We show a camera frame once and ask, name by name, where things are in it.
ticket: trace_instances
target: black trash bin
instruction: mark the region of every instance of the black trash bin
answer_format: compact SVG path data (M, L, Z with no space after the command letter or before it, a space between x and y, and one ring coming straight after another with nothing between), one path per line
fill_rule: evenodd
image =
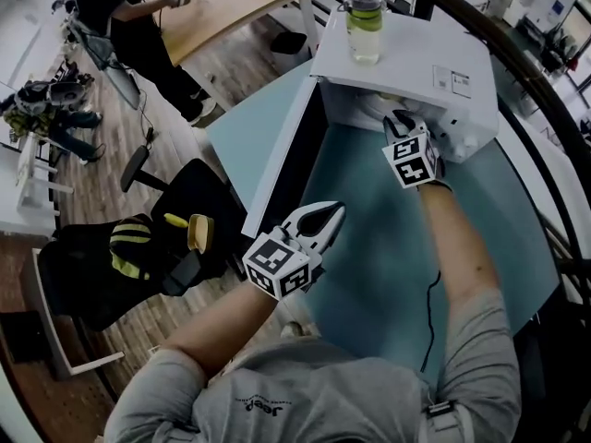
M307 38L305 34L286 31L273 40L271 52L279 72L285 74L310 58Z

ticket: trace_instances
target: black t-shirt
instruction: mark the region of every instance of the black t-shirt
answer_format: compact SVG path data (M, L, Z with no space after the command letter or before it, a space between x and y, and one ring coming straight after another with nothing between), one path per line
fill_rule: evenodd
M138 0L76 0L79 17L89 28L105 35L108 22L113 12L124 2L132 5ZM153 38L160 38L158 27L152 16L120 21L111 20L111 41L115 49L122 46L138 46L149 43Z

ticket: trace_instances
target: jeans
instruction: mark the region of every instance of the jeans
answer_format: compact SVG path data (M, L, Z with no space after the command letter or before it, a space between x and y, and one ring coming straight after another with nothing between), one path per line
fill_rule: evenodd
M146 38L144 42L118 42L115 53L119 62L134 69L156 86L188 121L201 114L201 101L209 95L181 66L173 66L160 35ZM199 94L196 100L191 98Z
M96 128L101 120L94 112L60 112L49 130L49 139L71 151L84 161L92 159L96 148L86 141L70 135L69 128Z

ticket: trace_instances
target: shoe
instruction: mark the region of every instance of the shoe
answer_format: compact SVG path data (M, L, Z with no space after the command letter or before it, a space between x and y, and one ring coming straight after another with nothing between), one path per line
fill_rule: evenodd
M218 106L217 102L211 97L209 99L205 99L201 103L203 103L203 108L201 109L201 113L199 114L199 116L197 118L195 118L194 120L189 122L189 124L191 126L195 126L201 118L204 118L208 114L211 114L211 112L213 112L215 110L215 107Z
M211 73L211 72L206 72L205 73L205 78L210 82L213 83L213 81L215 80L215 76ZM196 100L199 98L199 95L201 94L201 92L203 91L203 89L199 89L199 92L191 95L191 99Z
M290 321L281 330L281 338L296 338L300 336L304 336L304 329L295 321Z
M88 158L86 160L86 163L82 164L82 165L86 165L89 162L97 162L99 161L103 156L104 153L107 151L106 145L102 144L101 146L99 146L95 151L94 151L94 156L92 156L91 158Z

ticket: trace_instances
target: gray t-shirt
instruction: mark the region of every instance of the gray t-shirt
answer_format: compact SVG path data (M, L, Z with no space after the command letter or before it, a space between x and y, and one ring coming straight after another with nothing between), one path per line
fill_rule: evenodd
M473 299L450 324L435 396L410 369L314 339L250 351L205 382L188 356L159 351L115 406L106 441L410 442L430 404L456 401L472 417L476 442L506 442L520 415L517 360L497 291ZM437 441L436 426L427 425ZM453 432L464 440L461 426Z

